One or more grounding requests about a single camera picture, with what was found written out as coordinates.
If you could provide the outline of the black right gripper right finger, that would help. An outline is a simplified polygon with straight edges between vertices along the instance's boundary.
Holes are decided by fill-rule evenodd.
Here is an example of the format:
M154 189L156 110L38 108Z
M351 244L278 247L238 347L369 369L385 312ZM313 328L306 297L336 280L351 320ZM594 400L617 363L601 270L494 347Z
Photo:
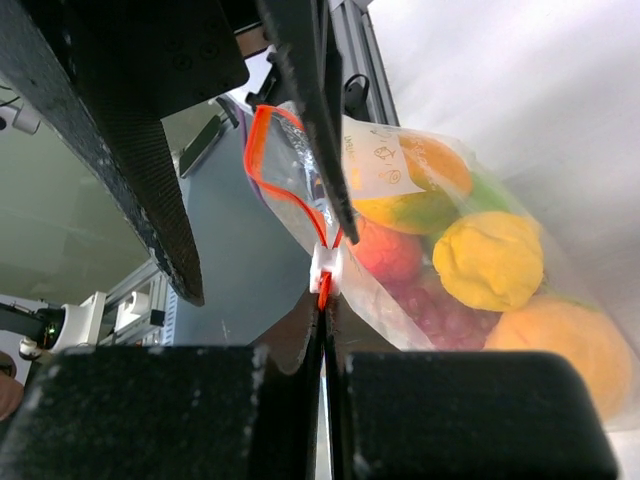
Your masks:
M586 385L544 352L400 351L324 311L336 479L615 479Z

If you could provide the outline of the green yellow mango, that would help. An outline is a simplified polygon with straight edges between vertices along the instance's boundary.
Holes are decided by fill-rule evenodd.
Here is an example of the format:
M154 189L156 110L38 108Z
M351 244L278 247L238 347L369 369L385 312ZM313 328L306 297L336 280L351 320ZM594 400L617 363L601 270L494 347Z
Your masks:
M367 220L391 230L422 235L418 208L422 200L429 200L425 191L374 199L353 200L355 210Z

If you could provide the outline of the yellow lemon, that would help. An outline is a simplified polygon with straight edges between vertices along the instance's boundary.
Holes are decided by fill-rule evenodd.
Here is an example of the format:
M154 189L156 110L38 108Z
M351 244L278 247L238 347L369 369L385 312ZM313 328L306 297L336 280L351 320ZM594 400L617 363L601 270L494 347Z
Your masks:
M530 217L502 211L470 214L437 240L432 263L444 289L465 306L514 310L544 277L540 227Z

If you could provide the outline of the red orange peach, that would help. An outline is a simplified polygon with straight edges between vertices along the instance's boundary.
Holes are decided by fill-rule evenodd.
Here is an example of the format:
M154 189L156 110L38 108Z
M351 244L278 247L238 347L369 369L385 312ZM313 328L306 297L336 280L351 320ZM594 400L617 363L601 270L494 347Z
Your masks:
M413 280L422 268L420 240L358 217L357 244L347 246L360 263L380 283L401 283Z

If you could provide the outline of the red grape bunch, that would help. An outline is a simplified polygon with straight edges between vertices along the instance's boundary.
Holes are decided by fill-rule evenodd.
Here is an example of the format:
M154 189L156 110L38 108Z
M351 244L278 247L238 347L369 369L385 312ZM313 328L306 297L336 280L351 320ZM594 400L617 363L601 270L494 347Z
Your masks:
M431 272L385 288L437 350L482 350L500 318L499 313L460 303Z

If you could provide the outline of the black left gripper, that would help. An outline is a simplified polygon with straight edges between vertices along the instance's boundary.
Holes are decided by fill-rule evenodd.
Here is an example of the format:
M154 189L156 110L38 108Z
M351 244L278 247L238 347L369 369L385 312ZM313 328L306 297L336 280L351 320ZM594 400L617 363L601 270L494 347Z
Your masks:
M2 75L195 306L204 303L200 258L159 118L245 84L247 59L264 49L252 1L1 4Z

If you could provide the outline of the green apple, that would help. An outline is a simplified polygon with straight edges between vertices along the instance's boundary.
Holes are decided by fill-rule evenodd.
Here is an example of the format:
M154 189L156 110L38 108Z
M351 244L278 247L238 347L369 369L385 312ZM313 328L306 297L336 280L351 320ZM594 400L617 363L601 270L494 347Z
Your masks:
M465 200L448 196L448 192L433 177L428 179L431 187L431 191L427 193L429 200L422 200L417 210L423 230L422 245L425 253L431 254L436 241L460 217L481 211L510 211L504 196L474 172L471 173L473 188Z

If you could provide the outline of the orange with green leaf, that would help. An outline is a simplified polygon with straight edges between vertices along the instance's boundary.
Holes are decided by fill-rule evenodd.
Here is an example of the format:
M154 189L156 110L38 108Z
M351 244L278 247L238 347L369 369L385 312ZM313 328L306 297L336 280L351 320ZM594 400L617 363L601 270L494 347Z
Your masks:
M412 134L400 134L398 140L409 177L416 186L425 191L445 186L461 195L471 193L471 173L463 159L447 145Z

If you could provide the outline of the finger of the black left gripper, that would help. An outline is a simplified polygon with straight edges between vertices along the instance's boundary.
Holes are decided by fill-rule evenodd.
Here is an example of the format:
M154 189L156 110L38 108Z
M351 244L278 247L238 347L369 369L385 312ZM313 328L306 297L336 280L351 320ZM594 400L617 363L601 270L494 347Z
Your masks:
M328 200L347 238L359 242L342 170L343 58L327 1L258 1L276 64L319 167Z

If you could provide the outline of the clear zip bag orange zipper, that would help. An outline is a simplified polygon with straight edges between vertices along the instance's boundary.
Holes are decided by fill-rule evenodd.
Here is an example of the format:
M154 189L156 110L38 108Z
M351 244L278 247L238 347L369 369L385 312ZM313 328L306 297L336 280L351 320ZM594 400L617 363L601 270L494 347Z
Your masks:
M459 140L345 118L342 231L291 104L259 106L248 176L340 294L401 350L543 351L581 375L605 427L639 425L639 356L546 229Z

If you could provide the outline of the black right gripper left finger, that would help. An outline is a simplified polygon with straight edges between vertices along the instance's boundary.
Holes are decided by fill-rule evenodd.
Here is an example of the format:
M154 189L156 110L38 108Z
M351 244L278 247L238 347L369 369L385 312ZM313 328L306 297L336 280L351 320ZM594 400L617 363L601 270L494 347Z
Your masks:
M314 296L246 346L75 347L35 377L5 479L311 479Z

